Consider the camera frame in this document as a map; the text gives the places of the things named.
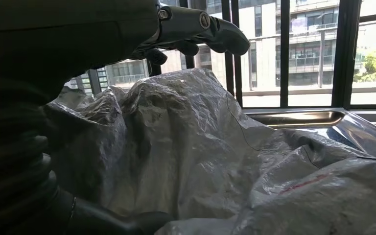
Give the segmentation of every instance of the white plastic tarp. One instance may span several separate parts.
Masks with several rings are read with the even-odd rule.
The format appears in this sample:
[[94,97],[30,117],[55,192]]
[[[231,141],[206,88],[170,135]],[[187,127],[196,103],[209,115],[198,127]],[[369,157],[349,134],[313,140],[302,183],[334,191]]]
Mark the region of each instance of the white plastic tarp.
[[53,102],[62,187],[121,215],[163,211],[159,235],[376,235],[376,159],[241,112],[209,70]]

